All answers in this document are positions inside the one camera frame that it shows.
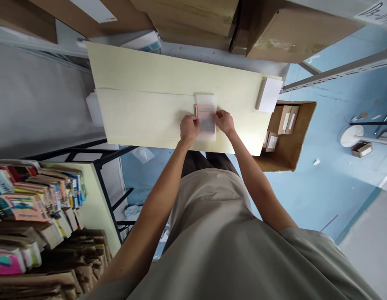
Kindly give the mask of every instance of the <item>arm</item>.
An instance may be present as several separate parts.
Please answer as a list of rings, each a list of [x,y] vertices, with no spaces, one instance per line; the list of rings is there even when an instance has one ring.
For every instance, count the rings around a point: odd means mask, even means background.
[[[263,221],[277,232],[286,227],[297,227],[277,200],[263,171],[236,133],[231,115],[225,110],[219,110],[214,118],[217,126],[226,134],[234,148],[242,179]]]
[[[181,140],[146,199],[127,240],[101,276],[97,285],[127,277],[137,285],[146,275],[177,196],[188,149],[199,133],[199,120],[186,115],[181,122]]]

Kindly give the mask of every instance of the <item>blue floor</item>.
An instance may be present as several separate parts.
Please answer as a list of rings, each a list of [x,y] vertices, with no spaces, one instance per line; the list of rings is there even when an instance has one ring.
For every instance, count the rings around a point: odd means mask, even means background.
[[[366,26],[328,47],[312,58],[321,71],[364,58],[387,47],[387,32]],[[310,76],[292,64],[285,84]],[[313,87],[280,95],[280,100],[317,101],[295,172],[266,173],[274,191],[298,226],[323,232],[337,239],[345,226],[387,175],[387,145],[373,143],[373,152],[364,158],[351,155],[337,137],[350,120],[367,113],[365,121],[387,113],[387,67],[340,78]],[[366,129],[372,136],[376,127]],[[122,157],[126,187],[134,192],[128,203],[142,204],[172,154],[172,150],[150,148],[155,158],[142,164],[132,154]],[[229,155],[238,165],[236,158]],[[319,158],[317,166],[313,162]],[[253,212],[259,216],[252,204]]]

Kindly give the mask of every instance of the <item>person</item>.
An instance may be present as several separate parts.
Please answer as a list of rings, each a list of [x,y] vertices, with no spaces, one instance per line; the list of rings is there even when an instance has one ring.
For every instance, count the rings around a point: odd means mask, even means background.
[[[200,130],[181,122],[181,140],[126,241],[86,299],[380,299],[334,241],[298,228],[234,129],[242,179],[225,154],[189,151]],[[251,213],[248,192],[262,217]],[[170,235],[151,266],[170,217]]]

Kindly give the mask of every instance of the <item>label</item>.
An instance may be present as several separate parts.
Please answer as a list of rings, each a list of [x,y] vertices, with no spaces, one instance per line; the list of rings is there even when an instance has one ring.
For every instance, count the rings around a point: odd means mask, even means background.
[[[276,143],[277,143],[277,137],[271,137],[268,148],[274,149],[276,147]]]
[[[372,151],[371,147],[368,147],[365,151],[361,153],[362,157],[365,156],[366,154],[369,154]]]
[[[284,124],[282,126],[282,129],[284,131],[286,130],[286,126],[288,125],[289,115],[290,115],[290,113],[285,114]]]
[[[368,23],[382,25],[387,22],[387,2],[379,1],[353,18]]]
[[[98,23],[117,21],[100,0],[70,0]]]
[[[288,130],[291,130],[294,120],[295,120],[295,114],[292,114],[291,123],[289,124]]]

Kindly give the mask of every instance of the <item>beige shirt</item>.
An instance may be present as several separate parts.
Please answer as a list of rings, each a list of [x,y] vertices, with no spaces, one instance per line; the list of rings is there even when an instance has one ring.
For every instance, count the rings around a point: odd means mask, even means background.
[[[327,235],[274,231],[248,209],[242,179],[204,169],[181,179],[160,260],[87,299],[380,299]]]

